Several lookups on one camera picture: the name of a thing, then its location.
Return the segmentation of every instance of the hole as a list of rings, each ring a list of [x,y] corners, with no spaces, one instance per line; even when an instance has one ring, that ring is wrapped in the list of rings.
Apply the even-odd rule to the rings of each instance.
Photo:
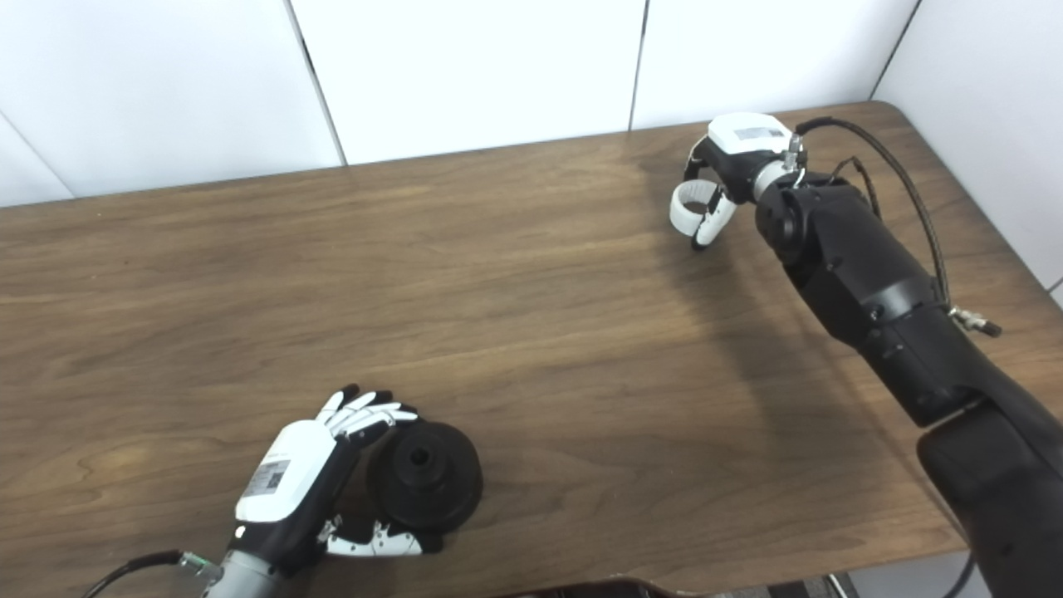
[[[428,459],[431,457],[432,455],[427,450],[421,447],[417,447],[416,449],[410,451],[409,462],[412,463],[414,465],[424,465],[425,463],[428,462]]]

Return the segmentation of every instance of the black pulley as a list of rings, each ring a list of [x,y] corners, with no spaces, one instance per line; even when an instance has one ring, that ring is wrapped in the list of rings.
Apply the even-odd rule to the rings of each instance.
[[[479,503],[484,476],[472,442],[457,428],[422,422],[398,430],[369,462],[369,496],[388,519],[446,533]]]

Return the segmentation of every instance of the white robotic finger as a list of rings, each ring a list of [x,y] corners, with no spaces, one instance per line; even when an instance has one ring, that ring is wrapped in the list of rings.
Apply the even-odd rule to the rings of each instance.
[[[352,413],[357,413],[375,404],[390,403],[391,398],[392,395],[390,391],[373,391],[372,393],[366,393],[365,395],[361,395],[360,397],[342,406],[342,408],[337,410],[332,417],[325,421],[325,425],[331,428],[333,424],[350,416]]]
[[[328,422],[328,418],[336,415],[336,411],[339,410],[339,406],[343,403],[343,391],[336,391],[333,396],[328,397],[325,401],[325,407],[321,408],[318,412],[318,416],[314,418],[315,422],[324,424]]]
[[[390,526],[373,523],[373,535],[367,543],[357,543],[330,533],[325,551],[338,557],[414,557],[438,552],[442,548],[438,536],[408,531],[391,531]]]
[[[687,207],[704,205],[704,210]],[[680,233],[692,237],[695,246],[707,246],[730,221],[737,205],[727,199],[723,187],[711,181],[685,181],[672,192],[669,219]]]
[[[332,432],[333,435],[350,433],[344,431],[357,429],[358,424],[361,421],[376,414],[391,414],[391,426],[394,426],[396,421],[412,422],[414,420],[417,420],[417,412],[412,411],[411,408],[407,408],[402,404],[385,404],[382,406],[370,406],[358,411],[344,414],[342,417],[334,417],[328,424],[328,431]]]
[[[368,443],[373,443],[379,440],[389,428],[394,428],[400,422],[408,423],[417,420],[416,413],[409,413],[405,411],[386,411],[379,413],[371,413],[366,417],[359,417],[355,422],[348,423],[342,428],[336,430],[334,435],[339,437],[355,437],[359,439],[365,439]],[[376,430],[376,433],[369,434],[367,437],[365,431],[369,431],[371,428],[383,424],[384,428],[382,430]]]

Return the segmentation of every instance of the barcode label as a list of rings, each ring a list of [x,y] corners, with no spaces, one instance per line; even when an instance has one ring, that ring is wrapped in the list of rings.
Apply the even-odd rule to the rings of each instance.
[[[746,139],[759,139],[760,137],[784,137],[782,131],[771,126],[750,126],[749,129],[736,129],[735,134],[743,141]]]
[[[259,465],[258,469],[255,469],[255,475],[251,476],[248,490],[243,491],[241,498],[275,493],[277,486],[281,485],[281,480],[284,479],[284,473],[288,469],[289,463],[291,463],[290,460],[273,461]]]

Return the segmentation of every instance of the black cable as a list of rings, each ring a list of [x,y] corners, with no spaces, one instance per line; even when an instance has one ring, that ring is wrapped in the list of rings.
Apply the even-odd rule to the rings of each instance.
[[[97,594],[103,591],[104,587],[111,585],[118,578],[131,574],[137,569],[142,569],[145,567],[154,567],[156,565],[176,565],[181,562],[181,557],[184,554],[181,550],[167,550],[166,552],[155,552],[152,554],[145,554],[144,557],[137,557],[125,563],[121,567],[111,571],[106,577],[96,582],[96,585],[88,588],[88,592],[82,595],[81,598],[92,598]]]
[[[956,578],[956,583],[952,587],[945,593],[942,598],[956,598],[963,592],[963,588],[967,586],[967,582],[971,580],[971,574],[975,573],[975,556],[967,554],[967,562],[963,565],[963,570],[960,571],[960,577]]]
[[[830,180],[827,181],[827,184],[829,185],[830,183],[833,183],[834,178],[838,177],[838,173],[849,164],[857,169],[857,172],[859,172],[860,176],[864,180],[864,187],[867,189],[867,203],[871,205],[871,210],[878,216],[879,220],[881,220],[882,209],[878,205],[878,194],[875,192],[875,185],[871,182],[871,174],[867,172],[867,169],[864,168],[863,161],[860,161],[859,157],[854,155],[853,157],[847,157],[841,160],[838,166],[834,167],[834,171],[830,173]]]
[[[900,182],[905,185],[905,190],[908,191],[908,195],[912,199],[912,205],[915,206],[915,212],[918,213],[919,221],[923,223],[923,229],[927,235],[927,242],[930,244],[930,255],[933,258],[933,269],[934,276],[938,278],[938,290],[941,293],[941,301],[946,307],[951,307],[952,298],[948,291],[948,277],[945,273],[945,259],[941,254],[941,245],[938,242],[938,233],[933,229],[933,222],[930,221],[930,212],[927,211],[926,204],[923,203],[923,198],[919,195],[918,189],[915,188],[915,183],[912,182],[912,177],[908,175],[908,171],[905,167],[900,165],[900,161],[890,153],[890,150],[885,149],[874,135],[864,130],[863,126],[849,122],[848,120],[842,120],[840,118],[834,118],[832,116],[823,116],[820,118],[813,118],[798,124],[794,131],[798,135],[805,135],[809,131],[814,129],[820,129],[822,126],[841,126],[846,129],[851,133],[855,133],[861,139],[867,142],[885,163],[893,168],[893,171],[897,173],[900,177]]]

